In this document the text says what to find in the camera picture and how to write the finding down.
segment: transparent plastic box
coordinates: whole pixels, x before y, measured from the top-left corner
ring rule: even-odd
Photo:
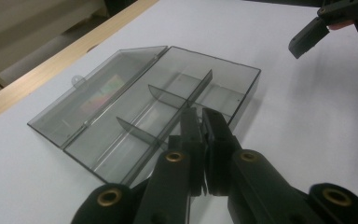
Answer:
[[[28,124],[105,182],[147,178],[181,112],[208,107],[233,130],[260,70],[177,47],[123,49]]]

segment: white table surface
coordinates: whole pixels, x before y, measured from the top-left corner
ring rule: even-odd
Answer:
[[[317,8],[161,0],[0,116],[0,223],[69,223],[102,183],[26,123],[119,49],[177,46],[262,70],[234,134],[294,187],[358,195],[358,34],[332,32],[296,60],[290,39]],[[196,201],[192,223],[230,223],[225,198]]]

